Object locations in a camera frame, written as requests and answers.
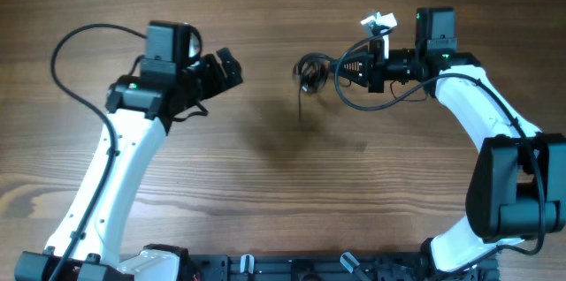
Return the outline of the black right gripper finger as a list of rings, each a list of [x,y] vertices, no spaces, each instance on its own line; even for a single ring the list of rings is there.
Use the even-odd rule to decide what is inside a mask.
[[[371,66],[372,61],[373,55],[369,51],[357,51],[348,54],[342,60],[332,61],[329,65],[329,71],[335,72],[340,65],[341,72],[364,72]]]
[[[340,72],[340,76],[361,87],[368,87],[369,81],[368,81],[368,74],[366,72],[345,71],[345,72]]]

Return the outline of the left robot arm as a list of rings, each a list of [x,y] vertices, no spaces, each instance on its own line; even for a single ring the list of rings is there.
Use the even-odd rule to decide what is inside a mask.
[[[207,116],[202,102],[241,84],[241,65],[229,49],[202,53],[188,23],[150,21],[138,75],[109,87],[104,110],[63,87],[91,109],[103,129],[72,206],[40,253],[23,252],[17,280],[199,280],[184,247],[149,244],[122,260],[120,247],[142,177],[173,123]]]

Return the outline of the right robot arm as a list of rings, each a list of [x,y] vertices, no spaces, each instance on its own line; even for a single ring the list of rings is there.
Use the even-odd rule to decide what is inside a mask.
[[[452,112],[478,150],[464,217],[425,244],[429,276],[471,273],[501,250],[521,252],[526,240],[542,247],[548,234],[565,226],[564,136],[523,118],[481,63],[458,49],[453,8],[419,8],[411,49],[391,49],[396,24],[393,14],[367,16],[367,37],[329,70],[372,93],[389,80],[411,82]]]

